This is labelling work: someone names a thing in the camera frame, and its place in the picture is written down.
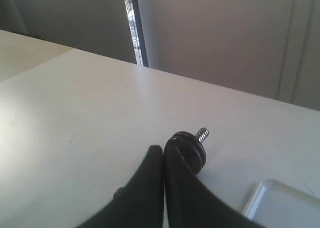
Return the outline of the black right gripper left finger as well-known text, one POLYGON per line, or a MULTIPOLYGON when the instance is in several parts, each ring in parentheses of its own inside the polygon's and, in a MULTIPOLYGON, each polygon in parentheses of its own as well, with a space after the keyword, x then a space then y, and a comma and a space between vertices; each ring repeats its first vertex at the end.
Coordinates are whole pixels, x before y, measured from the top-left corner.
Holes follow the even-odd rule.
POLYGON ((163 150, 151 145, 140 166, 81 228, 161 228, 164 220, 163 150))

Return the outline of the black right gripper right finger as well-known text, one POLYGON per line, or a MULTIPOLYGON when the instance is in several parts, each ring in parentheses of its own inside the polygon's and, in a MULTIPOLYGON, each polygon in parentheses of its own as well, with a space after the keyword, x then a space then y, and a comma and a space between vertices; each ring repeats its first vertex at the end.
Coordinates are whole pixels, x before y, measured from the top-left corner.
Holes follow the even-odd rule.
POLYGON ((192 174, 172 141, 164 148, 165 197, 170 228, 259 228, 215 196, 192 174))

